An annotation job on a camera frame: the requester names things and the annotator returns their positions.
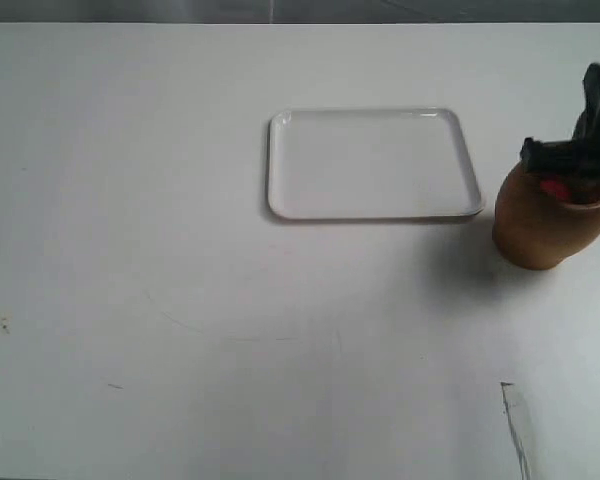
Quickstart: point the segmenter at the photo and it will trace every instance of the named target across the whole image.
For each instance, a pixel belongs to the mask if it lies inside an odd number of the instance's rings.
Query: white tabletop
[[[600,239],[489,240],[596,60],[600,25],[0,25],[0,476],[515,479],[512,381],[542,478],[600,478]],[[458,114],[486,211],[276,222],[268,120],[384,106]]]

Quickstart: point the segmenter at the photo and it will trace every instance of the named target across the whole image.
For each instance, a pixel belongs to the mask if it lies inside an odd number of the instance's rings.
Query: small debris
[[[11,333],[11,330],[9,330],[9,317],[6,317],[6,316],[0,317],[0,328],[7,335]]]

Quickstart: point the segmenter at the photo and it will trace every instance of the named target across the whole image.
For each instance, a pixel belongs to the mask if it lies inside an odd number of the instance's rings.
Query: rectangular tray
[[[484,208],[444,108],[287,110],[271,120],[268,202],[295,220],[468,217]]]

